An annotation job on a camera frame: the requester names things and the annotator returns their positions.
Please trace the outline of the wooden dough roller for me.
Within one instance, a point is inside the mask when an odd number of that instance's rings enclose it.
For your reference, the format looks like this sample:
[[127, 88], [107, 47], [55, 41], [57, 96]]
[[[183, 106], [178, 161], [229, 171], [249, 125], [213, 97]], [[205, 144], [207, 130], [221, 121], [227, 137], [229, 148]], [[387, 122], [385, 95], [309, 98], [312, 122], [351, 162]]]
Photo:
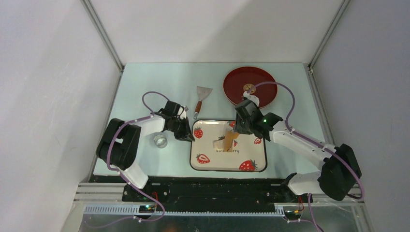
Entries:
[[229, 150], [228, 151], [226, 151], [226, 152], [229, 152], [232, 148], [233, 148], [233, 143], [234, 143], [234, 140], [236, 140], [237, 138], [239, 137], [239, 133], [238, 132], [235, 132], [235, 131], [233, 131], [233, 130], [228, 130], [228, 131], [226, 131], [226, 133], [225, 133], [225, 142], [226, 142], [226, 144], [225, 144], [225, 148], [228, 148]]

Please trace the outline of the strawberry print rectangular tray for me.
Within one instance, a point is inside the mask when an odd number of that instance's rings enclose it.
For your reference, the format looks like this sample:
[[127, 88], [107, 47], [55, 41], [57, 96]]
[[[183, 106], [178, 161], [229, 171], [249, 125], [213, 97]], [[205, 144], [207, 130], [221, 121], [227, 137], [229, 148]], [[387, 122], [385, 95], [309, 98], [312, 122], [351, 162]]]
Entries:
[[268, 165], [264, 140], [253, 134], [236, 134], [234, 126], [233, 120], [197, 120], [191, 167], [197, 171], [264, 171]]

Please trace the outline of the white dough piece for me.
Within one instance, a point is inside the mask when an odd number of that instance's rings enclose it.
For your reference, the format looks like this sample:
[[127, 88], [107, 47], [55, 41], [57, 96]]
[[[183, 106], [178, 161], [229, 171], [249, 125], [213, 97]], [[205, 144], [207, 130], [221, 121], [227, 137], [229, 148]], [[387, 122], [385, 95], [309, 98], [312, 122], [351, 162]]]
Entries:
[[221, 151], [228, 151], [228, 148], [225, 148], [225, 139], [221, 139], [221, 140], [215, 140], [213, 142], [213, 147], [215, 150], [221, 150]]

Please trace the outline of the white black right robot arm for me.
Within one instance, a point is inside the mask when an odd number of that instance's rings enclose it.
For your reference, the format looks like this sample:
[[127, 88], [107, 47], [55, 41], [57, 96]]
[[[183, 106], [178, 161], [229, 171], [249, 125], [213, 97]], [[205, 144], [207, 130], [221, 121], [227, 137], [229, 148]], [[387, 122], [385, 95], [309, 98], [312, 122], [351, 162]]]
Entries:
[[350, 146], [325, 144], [305, 135], [276, 114], [264, 115], [250, 99], [236, 105], [235, 110], [235, 132], [253, 134], [264, 141], [282, 145], [316, 167], [315, 172], [292, 173], [285, 179], [281, 184], [285, 201], [294, 202], [300, 195], [308, 193], [322, 193], [336, 201], [352, 196], [349, 192], [359, 182], [361, 170]]

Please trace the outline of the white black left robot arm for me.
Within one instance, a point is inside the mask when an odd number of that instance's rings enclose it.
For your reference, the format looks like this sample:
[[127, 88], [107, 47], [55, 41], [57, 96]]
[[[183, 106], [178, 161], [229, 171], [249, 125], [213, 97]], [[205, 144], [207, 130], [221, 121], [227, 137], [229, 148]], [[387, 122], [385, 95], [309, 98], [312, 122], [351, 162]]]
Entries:
[[113, 118], [97, 146], [96, 155], [111, 171], [125, 178], [125, 182], [135, 187], [134, 195], [141, 201], [148, 201], [153, 188], [147, 185], [148, 175], [135, 161], [141, 138], [170, 131], [179, 141], [194, 142], [186, 107], [167, 101], [164, 108], [131, 121]]

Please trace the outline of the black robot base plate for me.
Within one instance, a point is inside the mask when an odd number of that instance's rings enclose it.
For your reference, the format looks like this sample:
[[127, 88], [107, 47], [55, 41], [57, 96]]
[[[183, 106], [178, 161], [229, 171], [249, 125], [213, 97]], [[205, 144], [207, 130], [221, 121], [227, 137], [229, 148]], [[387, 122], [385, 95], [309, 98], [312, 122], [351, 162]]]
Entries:
[[126, 185], [124, 202], [158, 200], [167, 213], [272, 213], [277, 203], [308, 203], [308, 195], [286, 194], [274, 178], [150, 176], [142, 192]]

